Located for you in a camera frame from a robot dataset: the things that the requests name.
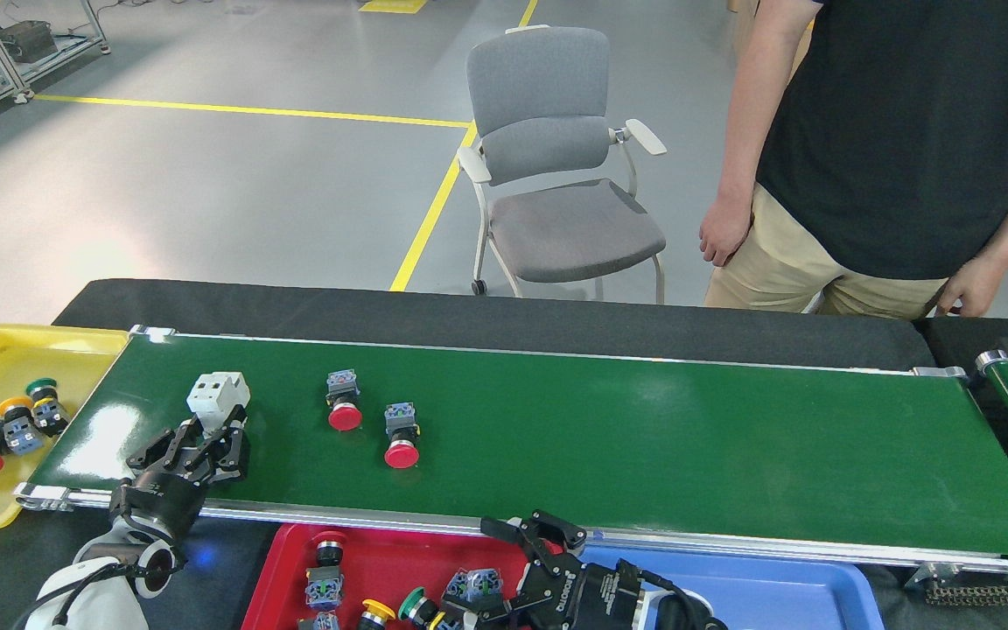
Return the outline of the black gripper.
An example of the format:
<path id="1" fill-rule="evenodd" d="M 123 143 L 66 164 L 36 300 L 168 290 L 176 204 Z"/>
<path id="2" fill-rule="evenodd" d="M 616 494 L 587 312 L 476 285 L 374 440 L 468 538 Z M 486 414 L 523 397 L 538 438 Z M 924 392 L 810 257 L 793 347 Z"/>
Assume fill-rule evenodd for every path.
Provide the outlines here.
<path id="1" fill-rule="evenodd" d="M 125 464 L 131 478 L 121 479 L 112 492 L 109 519 L 119 522 L 127 515 L 179 545 L 204 506 L 204 484 L 241 481 L 247 475 L 247 408 L 237 403 L 217 428 L 208 430 L 192 417 L 129 455 Z"/>
<path id="2" fill-rule="evenodd" d="M 528 518 L 479 520 L 481 534 L 521 548 L 533 566 L 515 598 L 465 611 L 465 629 L 632 629 L 641 598 L 641 570 L 580 562 L 587 531 L 545 510 Z"/>

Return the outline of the person's right hand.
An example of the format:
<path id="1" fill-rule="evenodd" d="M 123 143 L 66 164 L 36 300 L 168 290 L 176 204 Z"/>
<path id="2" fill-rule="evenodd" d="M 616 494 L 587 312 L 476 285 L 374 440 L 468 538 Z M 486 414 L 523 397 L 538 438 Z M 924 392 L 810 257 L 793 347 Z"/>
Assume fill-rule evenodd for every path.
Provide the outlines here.
<path id="1" fill-rule="evenodd" d="M 751 230 L 753 196 L 720 192 L 699 228 L 699 248 L 705 262 L 724 267 L 739 251 Z"/>

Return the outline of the person's left hand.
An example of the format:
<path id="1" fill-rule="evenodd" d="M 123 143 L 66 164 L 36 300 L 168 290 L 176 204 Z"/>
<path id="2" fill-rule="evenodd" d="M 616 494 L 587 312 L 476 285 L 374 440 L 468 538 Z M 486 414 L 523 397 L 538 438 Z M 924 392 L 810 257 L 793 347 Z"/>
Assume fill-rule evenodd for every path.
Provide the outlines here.
<path id="1" fill-rule="evenodd" d="M 1007 272 L 1007 256 L 973 256 L 941 287 L 936 316 L 981 318 L 987 314 Z"/>

